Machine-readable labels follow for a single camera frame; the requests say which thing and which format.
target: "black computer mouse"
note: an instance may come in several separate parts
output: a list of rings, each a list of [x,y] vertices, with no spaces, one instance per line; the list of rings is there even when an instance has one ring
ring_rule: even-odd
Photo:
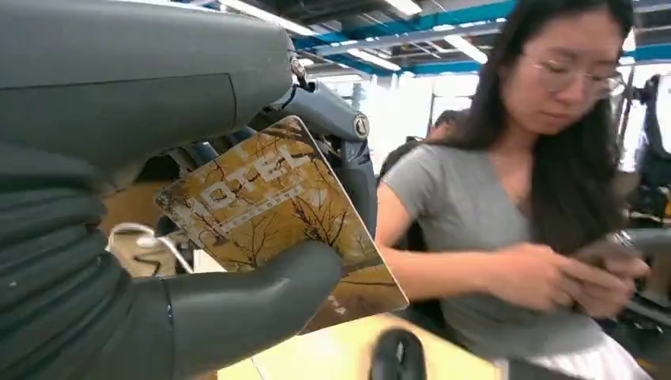
[[[405,329],[383,332],[373,350],[369,380],[426,380],[424,349]]]

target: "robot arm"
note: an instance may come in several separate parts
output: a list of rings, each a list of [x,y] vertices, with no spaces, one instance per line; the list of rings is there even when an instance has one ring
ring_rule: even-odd
[[[342,117],[305,108],[303,96],[328,95],[291,87],[290,49],[280,28],[232,14],[0,2],[0,378],[187,378],[300,332],[339,281],[330,247],[305,243],[248,274],[131,279],[96,228],[100,197],[149,157],[179,147],[180,164],[198,165],[215,153],[202,141],[262,108],[331,139],[372,227],[374,183],[347,182],[373,176],[365,134],[351,134],[361,122],[339,129],[361,116],[333,97]]]

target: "wooden table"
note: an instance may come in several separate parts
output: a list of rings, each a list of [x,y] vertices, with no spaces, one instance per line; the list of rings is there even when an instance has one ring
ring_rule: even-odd
[[[195,255],[197,272],[222,268],[205,252]],[[380,334],[401,327],[412,331],[424,346],[427,376],[449,380],[499,380],[489,362],[407,321],[381,314],[296,336],[253,358],[220,370],[221,380],[366,380],[373,346]]]

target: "book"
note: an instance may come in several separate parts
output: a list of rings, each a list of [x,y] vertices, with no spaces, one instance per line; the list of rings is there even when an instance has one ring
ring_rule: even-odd
[[[156,203],[226,271],[247,272],[303,241],[343,276],[303,333],[408,304],[328,160],[288,116],[161,190]]]

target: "gray t-shirt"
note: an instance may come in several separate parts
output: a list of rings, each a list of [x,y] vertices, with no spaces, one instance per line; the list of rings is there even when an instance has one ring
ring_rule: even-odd
[[[422,227],[429,252],[492,251],[530,241],[529,220],[484,152],[422,145],[383,178]],[[531,358],[581,351],[604,334],[585,315],[540,313],[487,294],[442,299],[461,343],[488,358]]]

